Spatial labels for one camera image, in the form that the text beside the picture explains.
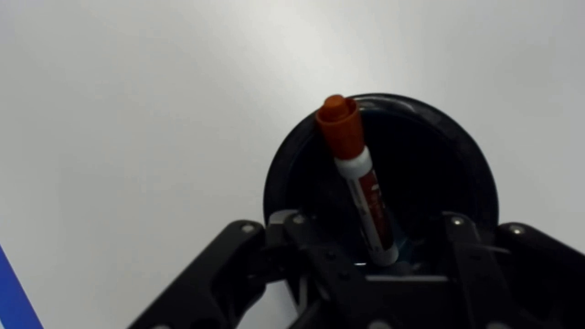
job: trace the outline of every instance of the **marker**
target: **marker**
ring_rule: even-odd
[[[373,263],[387,267],[398,259],[391,232],[391,217],[382,199],[369,150],[363,142],[362,115],[354,100],[331,95],[316,110],[316,124],[347,181],[352,203],[360,214],[367,252]]]

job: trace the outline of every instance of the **red marker cap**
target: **red marker cap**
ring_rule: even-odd
[[[354,159],[363,150],[362,115],[354,100],[331,95],[314,113],[316,124],[336,159]]]

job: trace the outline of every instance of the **screw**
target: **screw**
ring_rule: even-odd
[[[522,234],[522,232],[526,232],[526,228],[522,226],[522,225],[510,225],[510,230],[513,232],[513,234]]]
[[[486,329],[512,329],[512,327],[502,322],[490,322]]]
[[[391,325],[384,320],[369,322],[367,329],[391,329]]]
[[[305,223],[305,217],[303,216],[294,216],[292,223],[301,225],[301,223]]]
[[[241,232],[245,232],[245,234],[254,232],[254,225],[250,225],[250,223],[243,225]]]
[[[451,223],[460,226],[464,223],[464,219],[462,217],[451,217]]]

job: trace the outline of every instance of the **red label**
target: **red label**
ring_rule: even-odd
[[[367,208],[371,214],[371,219],[376,226],[376,232],[380,236],[382,247],[389,248],[391,247],[391,230],[389,230],[389,217],[384,206],[384,199],[382,199],[382,192],[380,192],[380,184],[376,179],[376,173],[371,170],[367,172],[363,177],[360,177],[360,186],[363,192],[363,197],[367,201]]]

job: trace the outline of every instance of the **blue edge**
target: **blue edge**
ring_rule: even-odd
[[[0,248],[0,329],[42,329],[12,267]]]

